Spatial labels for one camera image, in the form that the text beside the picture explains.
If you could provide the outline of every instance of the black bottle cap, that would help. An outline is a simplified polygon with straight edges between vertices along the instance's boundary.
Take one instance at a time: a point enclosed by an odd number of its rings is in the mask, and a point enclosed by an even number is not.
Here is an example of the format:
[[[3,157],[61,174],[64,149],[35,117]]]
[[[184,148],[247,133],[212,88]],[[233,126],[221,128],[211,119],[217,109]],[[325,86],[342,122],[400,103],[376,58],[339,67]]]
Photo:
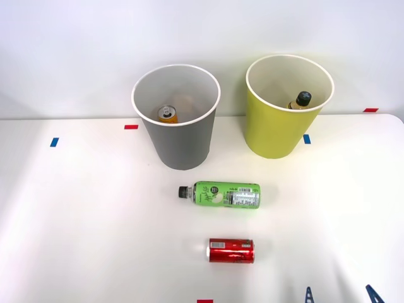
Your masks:
[[[180,198],[188,198],[188,187],[180,186],[178,190],[178,197]]]
[[[296,103],[299,106],[308,106],[311,100],[311,94],[309,92],[300,92],[297,96]]]

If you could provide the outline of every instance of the blue object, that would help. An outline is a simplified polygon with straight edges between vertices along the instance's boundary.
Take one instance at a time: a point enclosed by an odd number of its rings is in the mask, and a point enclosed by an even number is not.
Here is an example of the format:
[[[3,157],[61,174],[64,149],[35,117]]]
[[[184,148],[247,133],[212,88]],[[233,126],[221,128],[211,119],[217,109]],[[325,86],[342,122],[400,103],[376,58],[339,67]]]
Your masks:
[[[58,141],[59,141],[59,138],[53,138],[52,143],[50,144],[50,147],[56,147]]]
[[[370,285],[366,286],[366,290],[372,300],[372,303],[384,303],[382,298],[380,298],[377,292]]]
[[[308,134],[303,135],[304,144],[311,144],[310,137]]]
[[[311,288],[308,287],[306,290],[306,299],[304,303],[314,303],[313,294],[311,293]]]

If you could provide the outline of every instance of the red can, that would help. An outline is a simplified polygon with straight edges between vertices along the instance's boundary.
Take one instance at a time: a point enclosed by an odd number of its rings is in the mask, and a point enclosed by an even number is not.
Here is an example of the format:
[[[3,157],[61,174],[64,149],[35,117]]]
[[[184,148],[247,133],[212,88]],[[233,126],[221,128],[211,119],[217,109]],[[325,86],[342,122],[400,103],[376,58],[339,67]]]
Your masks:
[[[254,263],[253,240],[209,239],[209,262]]]

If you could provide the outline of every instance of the yellow-green bin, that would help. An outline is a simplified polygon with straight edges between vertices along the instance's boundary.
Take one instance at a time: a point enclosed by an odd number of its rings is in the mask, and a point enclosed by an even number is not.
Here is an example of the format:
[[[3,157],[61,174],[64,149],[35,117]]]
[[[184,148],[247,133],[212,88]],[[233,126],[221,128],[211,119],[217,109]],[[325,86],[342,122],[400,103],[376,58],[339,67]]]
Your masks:
[[[299,140],[334,94],[334,81],[319,64],[277,54],[255,61],[246,74],[249,148],[264,158],[282,158]],[[300,92],[312,95],[309,108],[288,109]]]

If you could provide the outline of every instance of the gray bin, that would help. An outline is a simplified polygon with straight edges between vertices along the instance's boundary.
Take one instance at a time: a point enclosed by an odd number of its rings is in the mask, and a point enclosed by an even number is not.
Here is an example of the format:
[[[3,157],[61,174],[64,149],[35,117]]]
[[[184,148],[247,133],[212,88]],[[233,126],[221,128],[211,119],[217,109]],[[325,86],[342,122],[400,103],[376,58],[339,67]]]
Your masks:
[[[172,169],[193,169],[209,154],[220,100],[220,86],[209,72],[175,64],[154,69],[134,86],[132,103],[142,118],[161,161]],[[158,120],[158,109],[174,106],[178,123]]]

